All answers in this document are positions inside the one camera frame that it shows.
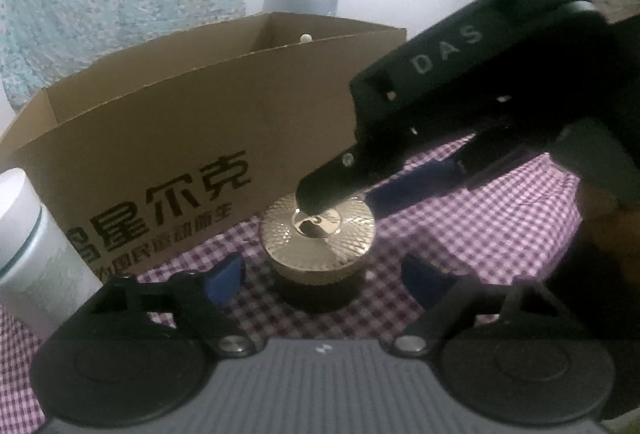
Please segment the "gold lid black jar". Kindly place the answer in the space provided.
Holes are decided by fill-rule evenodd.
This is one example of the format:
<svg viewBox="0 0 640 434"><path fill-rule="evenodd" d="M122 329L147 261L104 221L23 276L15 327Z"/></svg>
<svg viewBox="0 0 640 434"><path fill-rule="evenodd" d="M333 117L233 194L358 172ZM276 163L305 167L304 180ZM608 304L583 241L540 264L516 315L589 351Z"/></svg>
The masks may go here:
<svg viewBox="0 0 640 434"><path fill-rule="evenodd" d="M310 215L289 194L273 202L259 220L274 290L286 304L308 314L332 313L358 298L375 232L371 209L357 197Z"/></svg>

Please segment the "green dropper bottle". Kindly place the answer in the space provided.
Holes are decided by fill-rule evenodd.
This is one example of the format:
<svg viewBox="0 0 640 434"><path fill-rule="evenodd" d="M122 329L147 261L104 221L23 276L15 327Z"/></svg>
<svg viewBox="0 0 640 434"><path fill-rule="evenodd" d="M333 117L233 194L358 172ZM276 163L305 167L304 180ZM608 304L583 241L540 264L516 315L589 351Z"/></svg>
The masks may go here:
<svg viewBox="0 0 640 434"><path fill-rule="evenodd" d="M300 44L304 44L304 43L310 43L312 41L312 36L308 33L303 33L300 37L299 37L299 43Z"/></svg>

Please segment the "purple checkered tablecloth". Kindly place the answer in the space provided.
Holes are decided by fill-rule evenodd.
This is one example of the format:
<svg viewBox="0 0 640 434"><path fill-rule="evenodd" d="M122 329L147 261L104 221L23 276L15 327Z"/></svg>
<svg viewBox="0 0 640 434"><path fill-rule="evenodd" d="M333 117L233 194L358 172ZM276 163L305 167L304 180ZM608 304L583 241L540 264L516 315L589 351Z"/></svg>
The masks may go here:
<svg viewBox="0 0 640 434"><path fill-rule="evenodd" d="M164 281L182 270L207 270L239 252L247 277L228 312L252 339L388 339L420 312L400 281L406 255L444 269L473 269L490 284L546 276L580 223L577 186L575 175L542 154L480 189L426 200L381 220L361 292L331 313L307 314L277 297L255 217L140 279Z"/></svg>

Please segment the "brown cardboard box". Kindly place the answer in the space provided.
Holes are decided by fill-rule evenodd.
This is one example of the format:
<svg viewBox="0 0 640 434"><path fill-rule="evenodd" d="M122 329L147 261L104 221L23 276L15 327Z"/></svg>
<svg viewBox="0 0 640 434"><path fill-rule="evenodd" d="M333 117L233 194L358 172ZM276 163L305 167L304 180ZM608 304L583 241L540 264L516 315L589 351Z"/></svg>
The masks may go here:
<svg viewBox="0 0 640 434"><path fill-rule="evenodd" d="M156 38L40 90L2 136L1 165L26 172L101 280L140 274L352 146L349 82L406 38L286 12Z"/></svg>

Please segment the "white cylindrical bottle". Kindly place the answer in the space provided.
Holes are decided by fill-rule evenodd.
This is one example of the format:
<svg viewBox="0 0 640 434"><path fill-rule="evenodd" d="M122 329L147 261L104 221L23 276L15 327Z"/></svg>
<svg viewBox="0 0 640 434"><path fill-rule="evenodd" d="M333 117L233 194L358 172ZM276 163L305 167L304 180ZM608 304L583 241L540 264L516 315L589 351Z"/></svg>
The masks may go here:
<svg viewBox="0 0 640 434"><path fill-rule="evenodd" d="M40 339L102 288L26 173L1 174L1 305Z"/></svg>

